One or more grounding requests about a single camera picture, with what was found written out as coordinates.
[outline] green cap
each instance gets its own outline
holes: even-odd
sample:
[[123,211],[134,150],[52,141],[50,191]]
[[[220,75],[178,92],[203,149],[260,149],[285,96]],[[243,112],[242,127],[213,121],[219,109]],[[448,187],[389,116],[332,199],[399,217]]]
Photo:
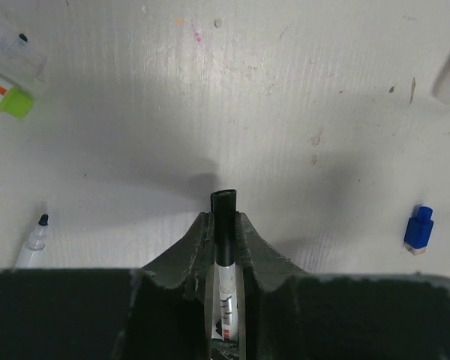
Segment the green cap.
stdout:
[[32,97],[16,86],[8,90],[0,102],[0,111],[20,120],[26,117],[32,107]]

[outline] blue cap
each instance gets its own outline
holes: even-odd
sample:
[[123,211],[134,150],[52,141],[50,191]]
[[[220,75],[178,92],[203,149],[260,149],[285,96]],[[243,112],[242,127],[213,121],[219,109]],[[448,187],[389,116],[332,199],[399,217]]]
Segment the blue cap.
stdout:
[[425,251],[428,245],[434,227],[434,222],[431,220],[433,212],[427,206],[420,206],[417,215],[408,220],[403,242],[414,254]]

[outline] lime green cap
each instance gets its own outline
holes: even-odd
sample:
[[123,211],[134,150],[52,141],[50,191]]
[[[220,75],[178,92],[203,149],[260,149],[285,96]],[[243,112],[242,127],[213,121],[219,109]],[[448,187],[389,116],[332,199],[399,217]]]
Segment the lime green cap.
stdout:
[[32,107],[32,97],[16,86],[8,90],[0,102],[0,111],[20,120],[26,117]]

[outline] black cap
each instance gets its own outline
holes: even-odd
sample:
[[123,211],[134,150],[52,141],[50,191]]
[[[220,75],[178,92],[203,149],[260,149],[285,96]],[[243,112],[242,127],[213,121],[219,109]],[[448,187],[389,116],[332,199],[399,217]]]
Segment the black cap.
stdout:
[[38,221],[38,225],[46,227],[48,225],[48,214],[43,214]]
[[212,193],[210,203],[214,216],[215,262],[219,266],[231,266],[235,262],[237,191],[222,190]]

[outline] green bottle cap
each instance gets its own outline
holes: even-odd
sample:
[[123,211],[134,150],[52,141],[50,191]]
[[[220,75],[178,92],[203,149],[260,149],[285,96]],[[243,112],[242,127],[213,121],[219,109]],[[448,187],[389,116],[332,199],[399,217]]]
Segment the green bottle cap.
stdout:
[[0,102],[1,112],[10,114],[20,120],[26,117],[32,107],[32,97],[16,86],[8,90]]

